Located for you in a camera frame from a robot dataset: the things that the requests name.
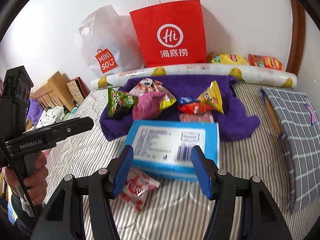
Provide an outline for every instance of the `hand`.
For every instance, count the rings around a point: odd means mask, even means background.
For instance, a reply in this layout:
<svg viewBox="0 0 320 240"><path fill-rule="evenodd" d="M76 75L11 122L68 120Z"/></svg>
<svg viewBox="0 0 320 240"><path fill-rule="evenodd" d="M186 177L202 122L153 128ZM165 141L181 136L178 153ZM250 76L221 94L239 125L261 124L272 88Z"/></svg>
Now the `hand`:
<svg viewBox="0 0 320 240"><path fill-rule="evenodd" d="M34 205L39 205L43 202L45 196L47 195L47 182L46 178L49 174L48 169L46 168L47 158L44 153L41 152L39 157L35 161L35 172L31 177L24 179L24 184L26 187L31 187L28 189L28 193ZM19 197L17 192L17 187L19 186L19 180L10 167L4 167L2 169L4 179L8 183L9 187Z"/></svg>

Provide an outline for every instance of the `mattress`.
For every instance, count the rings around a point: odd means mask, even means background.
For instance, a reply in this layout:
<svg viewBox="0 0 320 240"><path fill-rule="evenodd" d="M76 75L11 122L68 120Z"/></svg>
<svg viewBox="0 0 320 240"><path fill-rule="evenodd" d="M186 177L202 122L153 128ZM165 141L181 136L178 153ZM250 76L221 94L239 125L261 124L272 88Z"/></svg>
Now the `mattress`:
<svg viewBox="0 0 320 240"><path fill-rule="evenodd" d="M303 239L320 215L320 198L300 211L288 212L289 173L275 128L259 96L263 85L241 83L234 86L248 115L257 115L260 126L250 138L220 143L220 166L232 175L262 178L278 204L293 239ZM106 167L119 155L125 137L107 141L101 132L99 118L108 103L107 90L89 94L74 117L89 116L94 121L91 131L69 137L57 144L48 157L49 200L63 177L71 173L76 178L88 176ZM137 213L123 200L111 201L111 209L121 239L192 239L204 237L214 201L208 201L197 182L156 178L158 190L149 192L143 210ZM84 197L84 226L87 239L93 239L88 197ZM236 199L233 229L230 239L236 239L239 228L241 199Z"/></svg>

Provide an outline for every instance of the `blue gripper pad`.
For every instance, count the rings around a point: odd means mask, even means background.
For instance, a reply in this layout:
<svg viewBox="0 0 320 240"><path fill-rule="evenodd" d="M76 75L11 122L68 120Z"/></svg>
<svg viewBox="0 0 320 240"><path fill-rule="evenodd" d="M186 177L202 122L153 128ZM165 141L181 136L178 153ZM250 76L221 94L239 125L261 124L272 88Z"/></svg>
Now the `blue gripper pad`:
<svg viewBox="0 0 320 240"><path fill-rule="evenodd" d="M126 145L121 155L119 156L119 161L121 164L119 165L118 172L115 175L114 179L114 189L112 191L112 195L116 198L122 191L125 180L127 179L129 170L131 168L133 160L133 148L131 145Z"/></svg>
<svg viewBox="0 0 320 240"><path fill-rule="evenodd" d="M191 150L191 161L192 161L193 167L195 168L196 176L199 181L202 194L205 195L207 199L211 199L212 198L211 179L205 168L204 162L200 157L200 153L198 153L195 147L193 147Z"/></svg>

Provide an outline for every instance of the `gray checkered cloth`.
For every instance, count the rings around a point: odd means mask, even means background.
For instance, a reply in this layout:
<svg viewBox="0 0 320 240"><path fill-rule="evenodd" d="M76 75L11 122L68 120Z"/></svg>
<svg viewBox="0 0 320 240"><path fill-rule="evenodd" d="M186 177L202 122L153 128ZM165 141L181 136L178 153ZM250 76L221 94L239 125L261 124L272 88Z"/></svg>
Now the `gray checkered cloth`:
<svg viewBox="0 0 320 240"><path fill-rule="evenodd" d="M291 180L289 208L296 212L320 193L319 118L304 93L274 88L262 88L261 93L269 98L281 125Z"/></svg>

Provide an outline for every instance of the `brand logo on package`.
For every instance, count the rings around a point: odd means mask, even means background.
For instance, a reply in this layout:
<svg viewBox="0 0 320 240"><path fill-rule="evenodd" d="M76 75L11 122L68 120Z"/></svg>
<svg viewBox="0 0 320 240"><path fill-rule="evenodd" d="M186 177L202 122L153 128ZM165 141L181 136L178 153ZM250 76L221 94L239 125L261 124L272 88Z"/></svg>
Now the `brand logo on package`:
<svg viewBox="0 0 320 240"><path fill-rule="evenodd" d="M158 41L165 47L175 48L183 41L182 30L174 24L162 25L157 32Z"/></svg>
<svg viewBox="0 0 320 240"><path fill-rule="evenodd" d="M115 57L108 49L98 49L95 57L100 64L102 73L106 73L107 71L110 71L118 66Z"/></svg>

